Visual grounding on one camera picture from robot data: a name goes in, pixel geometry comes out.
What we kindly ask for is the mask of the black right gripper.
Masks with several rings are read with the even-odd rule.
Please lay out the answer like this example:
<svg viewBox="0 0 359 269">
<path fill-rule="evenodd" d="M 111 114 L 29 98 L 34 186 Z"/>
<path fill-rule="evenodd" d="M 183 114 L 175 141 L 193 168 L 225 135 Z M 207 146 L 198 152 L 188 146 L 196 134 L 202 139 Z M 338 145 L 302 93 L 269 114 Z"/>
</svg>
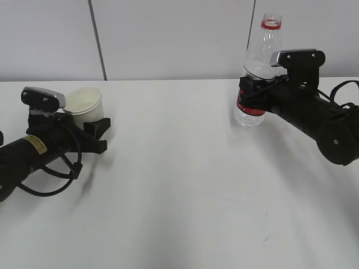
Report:
<svg viewBox="0 0 359 269">
<path fill-rule="evenodd" d="M 319 68 L 289 68 L 274 82 L 243 76 L 239 82 L 238 108 L 242 111 L 270 111 L 288 118 L 296 106 L 317 96 Z"/>
</svg>

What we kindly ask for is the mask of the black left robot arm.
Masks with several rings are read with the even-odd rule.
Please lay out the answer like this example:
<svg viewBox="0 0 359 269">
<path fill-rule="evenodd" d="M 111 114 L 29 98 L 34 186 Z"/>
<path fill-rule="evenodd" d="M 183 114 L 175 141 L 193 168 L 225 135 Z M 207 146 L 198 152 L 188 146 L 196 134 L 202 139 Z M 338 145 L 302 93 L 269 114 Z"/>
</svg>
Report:
<svg viewBox="0 0 359 269">
<path fill-rule="evenodd" d="M 101 137 L 110 126 L 110 118 L 86 122 L 80 129 L 64 113 L 29 115 L 26 136 L 1 147 L 1 201 L 15 188 L 38 197 L 63 192 L 79 177 L 84 153 L 102 154 L 107 150 L 107 141 Z M 55 191 L 36 191 L 23 182 L 37 170 L 67 182 Z"/>
</svg>

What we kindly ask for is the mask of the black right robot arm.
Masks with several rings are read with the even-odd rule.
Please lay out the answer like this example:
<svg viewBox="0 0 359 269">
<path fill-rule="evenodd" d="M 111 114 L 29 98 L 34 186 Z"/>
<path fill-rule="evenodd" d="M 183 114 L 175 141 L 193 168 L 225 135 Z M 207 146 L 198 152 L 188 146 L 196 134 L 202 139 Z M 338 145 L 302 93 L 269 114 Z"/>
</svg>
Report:
<svg viewBox="0 0 359 269">
<path fill-rule="evenodd" d="M 326 95 L 318 88 L 317 68 L 289 69 L 269 81 L 242 76 L 237 102 L 277 115 L 315 140 L 328 161 L 346 166 L 358 159 L 358 105 L 338 104 L 335 96 L 350 83 L 358 81 L 344 81 Z"/>
</svg>

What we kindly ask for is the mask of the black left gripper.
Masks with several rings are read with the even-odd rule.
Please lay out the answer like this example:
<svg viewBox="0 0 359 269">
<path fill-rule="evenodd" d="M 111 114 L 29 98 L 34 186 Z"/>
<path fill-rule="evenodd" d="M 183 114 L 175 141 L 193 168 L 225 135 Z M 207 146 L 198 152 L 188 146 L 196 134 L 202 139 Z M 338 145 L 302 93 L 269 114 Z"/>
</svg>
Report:
<svg viewBox="0 0 359 269">
<path fill-rule="evenodd" d="M 33 114 L 29 112 L 26 134 L 39 138 L 47 150 L 39 154 L 35 147 L 27 142 L 26 159 L 54 160 L 60 154 L 79 151 L 102 154 L 107 150 L 107 142 L 101 137 L 110 127 L 110 118 L 85 122 L 84 129 L 81 130 L 74 124 L 72 118 L 64 113 Z"/>
</svg>

